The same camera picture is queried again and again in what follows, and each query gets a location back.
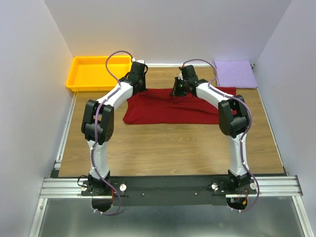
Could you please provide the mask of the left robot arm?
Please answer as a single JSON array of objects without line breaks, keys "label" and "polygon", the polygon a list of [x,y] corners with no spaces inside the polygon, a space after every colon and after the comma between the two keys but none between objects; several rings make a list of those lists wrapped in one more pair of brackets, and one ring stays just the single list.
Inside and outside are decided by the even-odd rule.
[{"label": "left robot arm", "polygon": [[89,145],[91,169],[83,187],[89,191],[99,195],[113,191],[107,148],[114,133],[115,110],[127,99],[146,90],[147,70],[144,61],[132,62],[130,71],[118,80],[110,92],[97,100],[88,100],[85,105],[81,132]]}]

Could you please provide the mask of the red t shirt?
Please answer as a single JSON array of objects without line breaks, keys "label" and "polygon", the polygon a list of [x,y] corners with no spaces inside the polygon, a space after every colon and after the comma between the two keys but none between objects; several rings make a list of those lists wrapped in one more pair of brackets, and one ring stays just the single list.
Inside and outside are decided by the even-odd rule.
[{"label": "red t shirt", "polygon": [[126,124],[218,124],[218,110],[191,94],[171,96],[172,89],[147,89],[127,100]]}]

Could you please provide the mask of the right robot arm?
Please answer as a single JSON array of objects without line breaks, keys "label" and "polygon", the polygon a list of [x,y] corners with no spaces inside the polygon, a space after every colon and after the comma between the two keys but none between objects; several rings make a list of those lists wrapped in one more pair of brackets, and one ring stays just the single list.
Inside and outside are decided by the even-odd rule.
[{"label": "right robot arm", "polygon": [[252,124],[249,108],[242,96],[225,93],[207,80],[198,79],[192,65],[181,66],[179,70],[170,95],[181,97],[190,93],[218,110],[219,128],[229,143],[227,187],[230,192],[237,194],[251,182],[245,147],[246,134]]}]

